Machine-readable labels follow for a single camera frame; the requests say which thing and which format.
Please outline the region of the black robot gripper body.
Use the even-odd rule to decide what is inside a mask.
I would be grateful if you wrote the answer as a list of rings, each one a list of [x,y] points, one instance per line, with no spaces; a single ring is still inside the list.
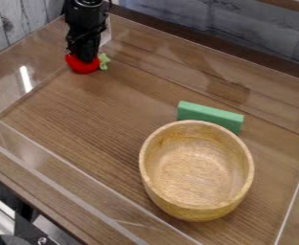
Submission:
[[[69,26],[66,34],[66,52],[72,55],[71,41],[73,38],[89,40],[107,30],[105,21],[111,9],[111,0],[65,0],[64,14]]]

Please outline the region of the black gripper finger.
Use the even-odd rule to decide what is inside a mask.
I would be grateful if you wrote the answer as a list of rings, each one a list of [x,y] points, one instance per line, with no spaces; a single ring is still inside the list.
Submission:
[[[71,41],[71,51],[83,62],[89,61],[87,42],[88,40],[85,38],[73,38]]]
[[[101,36],[96,35],[88,40],[87,62],[92,62],[97,56],[101,44]]]

